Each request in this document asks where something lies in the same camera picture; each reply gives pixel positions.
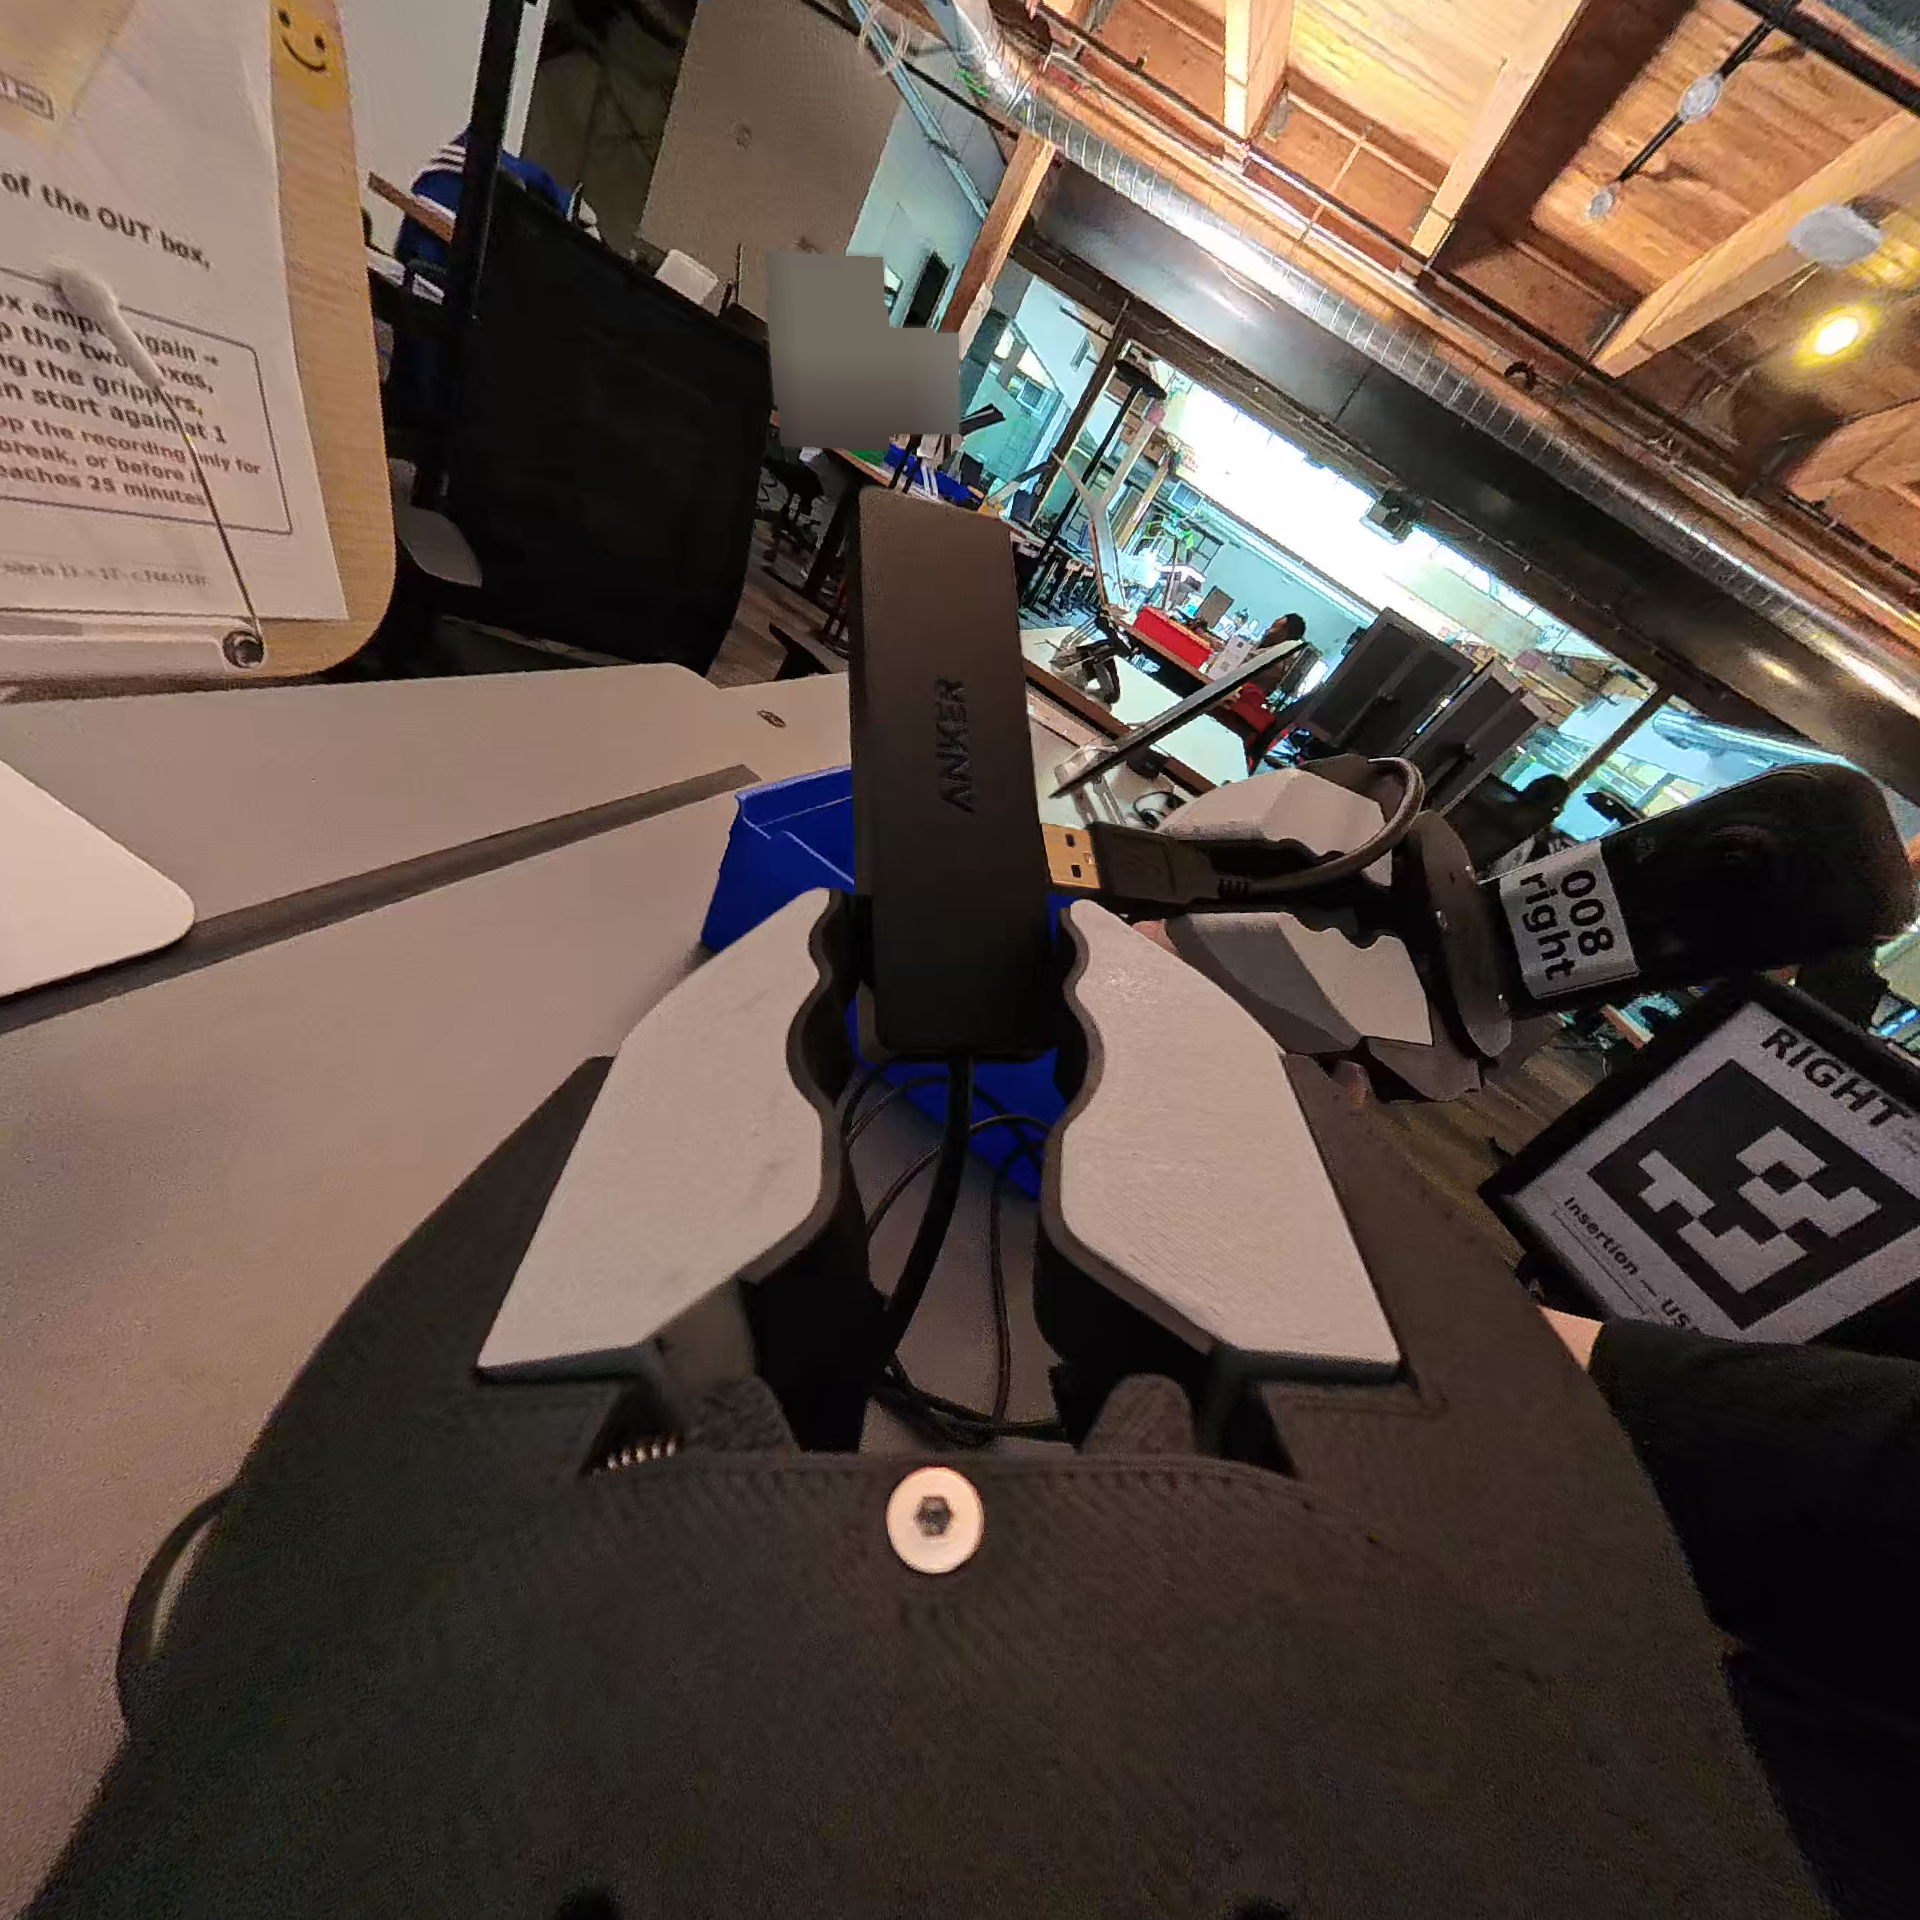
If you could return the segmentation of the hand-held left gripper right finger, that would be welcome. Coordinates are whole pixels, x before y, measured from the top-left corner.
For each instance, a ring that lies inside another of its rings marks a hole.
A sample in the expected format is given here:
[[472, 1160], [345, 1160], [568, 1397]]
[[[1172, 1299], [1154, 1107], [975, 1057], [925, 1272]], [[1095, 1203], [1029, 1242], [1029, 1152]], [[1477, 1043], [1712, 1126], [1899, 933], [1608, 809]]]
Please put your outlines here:
[[1388, 1379], [1388, 1324], [1281, 1043], [1098, 902], [1064, 910], [1085, 1054], [1047, 1147], [1042, 1242], [1207, 1359]]

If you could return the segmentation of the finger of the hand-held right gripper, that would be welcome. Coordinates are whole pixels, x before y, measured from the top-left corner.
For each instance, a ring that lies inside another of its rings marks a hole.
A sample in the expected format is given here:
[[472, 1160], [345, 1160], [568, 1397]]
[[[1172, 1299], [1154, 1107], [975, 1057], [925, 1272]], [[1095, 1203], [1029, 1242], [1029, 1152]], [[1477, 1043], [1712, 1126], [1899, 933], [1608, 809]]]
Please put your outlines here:
[[1379, 1099], [1451, 1102], [1498, 1070], [1498, 937], [1469, 906], [1357, 937], [1284, 909], [1168, 917], [1172, 952], [1285, 1050]]
[[1229, 879], [1388, 886], [1394, 849], [1421, 813], [1421, 772], [1408, 760], [1334, 772], [1324, 760], [1217, 786], [1172, 812], [1162, 837], [1195, 846]]

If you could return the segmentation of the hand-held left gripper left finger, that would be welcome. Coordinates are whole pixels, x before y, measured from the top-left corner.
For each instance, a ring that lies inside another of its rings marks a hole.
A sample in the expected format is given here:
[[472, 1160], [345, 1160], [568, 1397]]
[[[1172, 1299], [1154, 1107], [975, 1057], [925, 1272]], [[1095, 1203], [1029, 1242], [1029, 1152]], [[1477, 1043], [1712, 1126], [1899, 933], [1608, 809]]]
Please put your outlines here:
[[619, 1043], [478, 1354], [489, 1379], [788, 1379], [871, 1336], [838, 1099], [849, 899], [812, 887]]

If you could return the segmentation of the blue plastic bin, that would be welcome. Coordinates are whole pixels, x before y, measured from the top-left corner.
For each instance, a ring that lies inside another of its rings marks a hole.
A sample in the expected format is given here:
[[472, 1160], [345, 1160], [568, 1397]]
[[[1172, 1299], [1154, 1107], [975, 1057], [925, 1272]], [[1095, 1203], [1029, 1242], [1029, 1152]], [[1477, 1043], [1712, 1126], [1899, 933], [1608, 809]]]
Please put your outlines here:
[[[701, 943], [727, 952], [754, 926], [805, 890], [855, 886], [855, 809], [851, 769], [819, 769], [802, 776], [749, 786], [734, 793], [734, 820], [718, 882], [709, 897]], [[995, 1114], [1027, 1116], [1027, 1126], [997, 1123], [971, 1136], [985, 1166], [1005, 1172], [1027, 1197], [1042, 1189], [1042, 1140], [1064, 1116], [1065, 1093], [1057, 1084], [1057, 1050], [1021, 1063], [975, 1069], [975, 1120]]]

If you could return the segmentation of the black usb hub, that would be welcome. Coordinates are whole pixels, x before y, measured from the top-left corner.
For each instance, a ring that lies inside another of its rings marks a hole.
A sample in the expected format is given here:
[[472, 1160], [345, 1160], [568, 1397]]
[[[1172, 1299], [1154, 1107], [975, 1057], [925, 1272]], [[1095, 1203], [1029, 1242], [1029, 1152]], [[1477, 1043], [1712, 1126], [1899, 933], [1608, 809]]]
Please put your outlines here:
[[1057, 967], [1012, 539], [871, 489], [849, 614], [869, 1030], [898, 1057], [1027, 1063], [1052, 1044]]

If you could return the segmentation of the person's black clothing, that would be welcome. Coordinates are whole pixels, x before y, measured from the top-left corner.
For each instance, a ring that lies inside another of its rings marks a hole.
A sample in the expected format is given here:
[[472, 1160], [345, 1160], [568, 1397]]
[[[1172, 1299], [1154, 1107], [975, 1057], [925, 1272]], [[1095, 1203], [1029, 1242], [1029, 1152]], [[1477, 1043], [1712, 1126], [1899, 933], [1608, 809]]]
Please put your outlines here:
[[1918, 1914], [1918, 1363], [1552, 1313], [1627, 1430], [1839, 1916]]

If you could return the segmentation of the white stand base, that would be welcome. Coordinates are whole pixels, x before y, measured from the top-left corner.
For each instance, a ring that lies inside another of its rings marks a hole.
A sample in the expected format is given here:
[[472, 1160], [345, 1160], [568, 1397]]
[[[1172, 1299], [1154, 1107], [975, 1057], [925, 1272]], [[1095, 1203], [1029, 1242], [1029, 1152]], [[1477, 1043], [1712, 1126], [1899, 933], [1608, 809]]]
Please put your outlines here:
[[4, 766], [4, 1000], [175, 946], [191, 897]]

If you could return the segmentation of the black panelled desk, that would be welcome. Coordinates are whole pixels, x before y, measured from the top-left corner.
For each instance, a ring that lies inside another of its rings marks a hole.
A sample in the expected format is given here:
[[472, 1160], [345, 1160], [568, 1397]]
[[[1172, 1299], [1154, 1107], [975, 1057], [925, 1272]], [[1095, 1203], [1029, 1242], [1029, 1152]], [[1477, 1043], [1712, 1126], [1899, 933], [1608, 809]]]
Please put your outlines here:
[[445, 443], [479, 572], [462, 614], [707, 674], [754, 539], [767, 342], [514, 183], [489, 226]]

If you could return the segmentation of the instruction sheet on board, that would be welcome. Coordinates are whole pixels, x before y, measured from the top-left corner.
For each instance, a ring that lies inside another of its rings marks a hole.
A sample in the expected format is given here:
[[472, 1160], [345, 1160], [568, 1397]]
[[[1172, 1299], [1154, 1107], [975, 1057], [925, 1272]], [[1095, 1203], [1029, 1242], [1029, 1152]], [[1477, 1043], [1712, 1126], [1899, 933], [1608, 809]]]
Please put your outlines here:
[[[342, 22], [334, 2], [319, 2]], [[362, 247], [352, 82], [305, 103], [275, 63], [278, 190], [299, 393], [345, 610], [331, 620], [4, 610], [4, 697], [318, 676], [374, 632], [395, 582], [378, 340]]]

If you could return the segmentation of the black floor lamp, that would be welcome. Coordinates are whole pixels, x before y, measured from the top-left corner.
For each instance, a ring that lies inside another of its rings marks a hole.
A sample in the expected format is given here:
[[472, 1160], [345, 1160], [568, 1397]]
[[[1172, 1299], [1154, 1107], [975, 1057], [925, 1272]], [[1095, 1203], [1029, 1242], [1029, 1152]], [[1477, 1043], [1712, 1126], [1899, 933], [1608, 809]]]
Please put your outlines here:
[[445, 496], [445, 452], [459, 406], [465, 327], [478, 302], [478, 280], [489, 244], [501, 150], [514, 96], [518, 44], [528, 2], [489, 2], [478, 79], [465, 124], [465, 160], [454, 236], [445, 243], [442, 316], [437, 330], [434, 400], [414, 480], [414, 504], [437, 510]]

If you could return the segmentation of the blue striped jacket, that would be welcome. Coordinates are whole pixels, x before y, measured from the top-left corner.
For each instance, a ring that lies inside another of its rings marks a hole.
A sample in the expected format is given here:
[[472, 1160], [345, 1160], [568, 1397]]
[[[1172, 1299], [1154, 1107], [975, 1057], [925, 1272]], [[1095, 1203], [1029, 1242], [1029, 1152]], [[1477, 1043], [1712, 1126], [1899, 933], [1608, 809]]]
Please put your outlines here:
[[[459, 217], [468, 136], [468, 127], [452, 136], [412, 184], [412, 193], [419, 202], [441, 209], [441, 214], [449, 219]], [[514, 184], [549, 202], [575, 227], [601, 236], [598, 214], [578, 184], [567, 184], [534, 160], [518, 156], [511, 150], [501, 154], [501, 177], [514, 179]], [[452, 243], [408, 214], [401, 219], [395, 257], [408, 273], [434, 284], [445, 284]]]

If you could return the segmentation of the yellow smiley sticker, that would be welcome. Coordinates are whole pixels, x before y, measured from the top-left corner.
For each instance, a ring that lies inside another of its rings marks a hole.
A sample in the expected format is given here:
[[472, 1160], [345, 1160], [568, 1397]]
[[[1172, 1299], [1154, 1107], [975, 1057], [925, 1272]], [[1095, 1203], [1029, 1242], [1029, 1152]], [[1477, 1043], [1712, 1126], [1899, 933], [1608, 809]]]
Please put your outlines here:
[[272, 2], [278, 74], [314, 109], [339, 110], [349, 77], [338, 19], [318, 2]]

